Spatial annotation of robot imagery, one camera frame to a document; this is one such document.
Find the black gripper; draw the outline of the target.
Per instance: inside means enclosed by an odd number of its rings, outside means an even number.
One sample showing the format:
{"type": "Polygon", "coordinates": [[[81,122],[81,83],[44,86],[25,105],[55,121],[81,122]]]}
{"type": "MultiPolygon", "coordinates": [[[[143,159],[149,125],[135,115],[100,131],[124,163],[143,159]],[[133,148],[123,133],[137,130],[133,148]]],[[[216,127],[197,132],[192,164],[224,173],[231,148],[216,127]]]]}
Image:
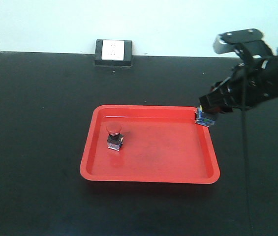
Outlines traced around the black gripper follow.
{"type": "Polygon", "coordinates": [[[233,108],[253,108],[278,97],[278,57],[263,41],[239,43],[234,51],[242,60],[232,74],[199,97],[202,111],[225,114],[233,108]]]}

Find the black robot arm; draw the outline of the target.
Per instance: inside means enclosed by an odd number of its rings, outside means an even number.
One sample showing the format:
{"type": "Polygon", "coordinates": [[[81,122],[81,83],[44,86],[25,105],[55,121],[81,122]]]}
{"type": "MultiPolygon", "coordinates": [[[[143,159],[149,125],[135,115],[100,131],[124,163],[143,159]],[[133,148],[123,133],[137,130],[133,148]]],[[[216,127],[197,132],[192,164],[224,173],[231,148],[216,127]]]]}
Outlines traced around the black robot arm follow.
{"type": "Polygon", "coordinates": [[[233,109],[247,111],[274,98],[278,98],[278,55],[238,64],[199,102],[203,112],[217,114],[233,109]]]}

